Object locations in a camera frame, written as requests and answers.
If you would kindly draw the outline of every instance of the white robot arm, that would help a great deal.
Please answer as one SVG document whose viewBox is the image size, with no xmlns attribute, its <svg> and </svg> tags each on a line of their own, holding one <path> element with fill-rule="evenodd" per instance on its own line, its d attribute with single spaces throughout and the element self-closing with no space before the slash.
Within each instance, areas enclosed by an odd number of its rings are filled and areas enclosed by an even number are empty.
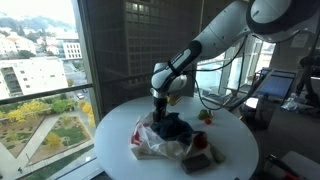
<svg viewBox="0 0 320 180">
<path fill-rule="evenodd" d="M 166 95 L 182 89 L 186 77 L 181 73 L 191 63 L 217 57 L 240 38 L 252 34 L 267 42 L 281 42 L 299 31 L 315 33 L 320 14 L 319 0 L 234 1 L 195 37 L 187 48 L 166 64 L 154 69 L 151 93 L 154 121 L 165 113 Z"/>
</svg>

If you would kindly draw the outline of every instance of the desk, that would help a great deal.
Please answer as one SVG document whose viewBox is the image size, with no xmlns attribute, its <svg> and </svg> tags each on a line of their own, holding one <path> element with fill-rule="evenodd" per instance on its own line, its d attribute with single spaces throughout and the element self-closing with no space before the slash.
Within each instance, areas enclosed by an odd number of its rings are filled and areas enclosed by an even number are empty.
<svg viewBox="0 0 320 180">
<path fill-rule="evenodd" d="M 128 101 L 107 114 L 97 127 L 94 150 L 106 173 L 116 180 L 126 179 L 230 179 L 247 180 L 259 159 L 258 146 L 249 129 L 225 109 L 214 111 L 213 124 L 205 125 L 197 119 L 203 109 L 198 98 L 182 97 L 169 112 L 179 112 L 180 119 L 194 130 L 205 131 L 227 159 L 220 165 L 187 175 L 180 164 L 170 159 L 137 160 L 130 150 L 130 137 L 135 123 L 153 111 L 153 98 Z"/>
</svg>

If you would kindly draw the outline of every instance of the blue cloth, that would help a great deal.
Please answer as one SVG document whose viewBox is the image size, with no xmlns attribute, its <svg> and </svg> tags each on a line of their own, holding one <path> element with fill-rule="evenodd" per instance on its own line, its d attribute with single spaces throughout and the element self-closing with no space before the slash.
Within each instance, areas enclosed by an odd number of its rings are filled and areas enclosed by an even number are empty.
<svg viewBox="0 0 320 180">
<path fill-rule="evenodd" d="M 193 129 L 179 118 L 179 113 L 169 113 L 158 123 L 153 123 L 151 129 L 165 141 L 179 141 L 190 145 Z"/>
</svg>

